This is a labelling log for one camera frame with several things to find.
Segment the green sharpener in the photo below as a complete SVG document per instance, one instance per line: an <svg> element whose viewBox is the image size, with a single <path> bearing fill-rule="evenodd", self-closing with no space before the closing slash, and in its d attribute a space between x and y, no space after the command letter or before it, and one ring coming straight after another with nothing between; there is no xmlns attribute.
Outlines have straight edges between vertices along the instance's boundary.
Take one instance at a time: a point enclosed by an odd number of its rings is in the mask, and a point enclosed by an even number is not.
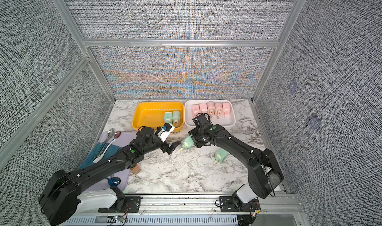
<svg viewBox="0 0 382 226"><path fill-rule="evenodd" d="M181 113L179 111L172 112L172 123L174 127L178 127L181 122Z"/></svg>
<svg viewBox="0 0 382 226"><path fill-rule="evenodd" d="M181 141L181 150L189 149L195 146L195 143L193 141L193 137L189 135L185 139Z"/></svg>
<svg viewBox="0 0 382 226"><path fill-rule="evenodd" d="M172 112L165 112L164 114L164 122L172 124Z"/></svg>
<svg viewBox="0 0 382 226"><path fill-rule="evenodd" d="M214 154L214 158L215 158L214 164L223 163L229 154L230 153L228 151L224 150L223 148L220 148Z"/></svg>

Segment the white plastic storage box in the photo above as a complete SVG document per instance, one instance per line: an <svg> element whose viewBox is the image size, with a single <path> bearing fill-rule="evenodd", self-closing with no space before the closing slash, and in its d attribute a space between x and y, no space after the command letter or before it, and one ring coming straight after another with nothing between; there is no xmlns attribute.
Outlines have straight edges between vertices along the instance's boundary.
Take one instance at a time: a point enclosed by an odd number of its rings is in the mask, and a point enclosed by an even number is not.
<svg viewBox="0 0 382 226"><path fill-rule="evenodd" d="M207 103L207 102L229 102L231 104L231 112L230 115L224 116L223 113L220 116L220 118L217 118L216 115L211 116L211 121L213 124L220 124L223 127L232 127L236 124L236 118L235 118L235 113L233 109L233 105L230 101L228 100L189 100L185 102L185 112L184 112L184 119L185 119L185 124L188 127L193 127L195 126L193 122L193 117L192 117L192 105L194 104L199 104L199 103Z"/></svg>

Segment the yellow plastic storage box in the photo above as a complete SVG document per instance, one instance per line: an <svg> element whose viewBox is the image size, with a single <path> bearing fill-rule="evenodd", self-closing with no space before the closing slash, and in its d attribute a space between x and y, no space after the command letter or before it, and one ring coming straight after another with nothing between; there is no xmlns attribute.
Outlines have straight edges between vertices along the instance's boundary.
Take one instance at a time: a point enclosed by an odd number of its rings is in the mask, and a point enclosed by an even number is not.
<svg viewBox="0 0 382 226"><path fill-rule="evenodd" d="M174 111L180 112L178 127L174 132L180 132L184 126L184 104L181 102L143 102L135 110L132 120L132 127L138 130L142 126L157 128L165 124L165 113Z"/></svg>

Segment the pink pencil sharpener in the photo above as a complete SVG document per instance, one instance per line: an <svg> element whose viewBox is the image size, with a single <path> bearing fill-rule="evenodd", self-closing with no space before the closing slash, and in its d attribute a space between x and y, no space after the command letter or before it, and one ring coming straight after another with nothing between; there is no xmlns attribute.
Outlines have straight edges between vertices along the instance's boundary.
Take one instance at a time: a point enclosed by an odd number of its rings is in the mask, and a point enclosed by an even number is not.
<svg viewBox="0 0 382 226"><path fill-rule="evenodd" d="M222 103L222 107L223 107L223 115L226 117L228 115L230 115L230 112L231 112L231 104L229 102L223 102Z"/></svg>

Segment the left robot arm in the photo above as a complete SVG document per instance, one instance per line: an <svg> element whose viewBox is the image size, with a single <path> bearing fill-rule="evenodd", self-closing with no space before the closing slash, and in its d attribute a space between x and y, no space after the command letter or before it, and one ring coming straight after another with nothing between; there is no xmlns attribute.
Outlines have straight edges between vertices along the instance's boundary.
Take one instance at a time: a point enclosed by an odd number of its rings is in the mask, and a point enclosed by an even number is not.
<svg viewBox="0 0 382 226"><path fill-rule="evenodd" d="M161 138L165 134L165 131L156 132L150 127L143 127L136 133L135 139L114 155L75 171L55 172L38 199L41 212L49 224L57 226L68 220L77 210L80 194L107 176L135 167L145 154L157 149L172 154L181 142L169 144Z"/></svg>

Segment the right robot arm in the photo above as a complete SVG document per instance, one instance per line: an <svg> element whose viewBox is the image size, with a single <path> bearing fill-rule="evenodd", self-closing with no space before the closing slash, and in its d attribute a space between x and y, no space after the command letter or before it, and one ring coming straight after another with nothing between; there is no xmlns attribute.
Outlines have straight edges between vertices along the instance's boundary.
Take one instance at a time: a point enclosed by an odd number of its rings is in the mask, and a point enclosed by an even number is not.
<svg viewBox="0 0 382 226"><path fill-rule="evenodd" d="M246 166L248 183L233 193L237 205L245 205L256 198L267 198L284 180L278 161L271 150L254 148L218 124L207 126L205 129L194 128L189 131L189 135L197 148L210 143L226 150Z"/></svg>

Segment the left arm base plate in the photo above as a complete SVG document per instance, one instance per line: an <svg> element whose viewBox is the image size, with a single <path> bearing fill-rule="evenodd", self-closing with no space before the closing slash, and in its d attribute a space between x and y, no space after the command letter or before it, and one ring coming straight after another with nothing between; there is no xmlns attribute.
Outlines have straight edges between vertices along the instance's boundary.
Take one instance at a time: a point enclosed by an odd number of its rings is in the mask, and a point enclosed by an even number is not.
<svg viewBox="0 0 382 226"><path fill-rule="evenodd" d="M117 198L116 202L109 208L99 208L99 213L138 213L141 197Z"/></svg>

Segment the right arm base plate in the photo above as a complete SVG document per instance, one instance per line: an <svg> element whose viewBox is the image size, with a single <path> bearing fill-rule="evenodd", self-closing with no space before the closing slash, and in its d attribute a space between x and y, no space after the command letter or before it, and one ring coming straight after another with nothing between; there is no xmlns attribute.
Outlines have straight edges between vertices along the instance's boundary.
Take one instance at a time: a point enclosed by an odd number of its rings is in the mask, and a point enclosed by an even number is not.
<svg viewBox="0 0 382 226"><path fill-rule="evenodd" d="M238 198L233 196L220 196L219 199L216 200L215 205L224 213L258 213L261 211L258 198L253 199L249 203L242 203Z"/></svg>

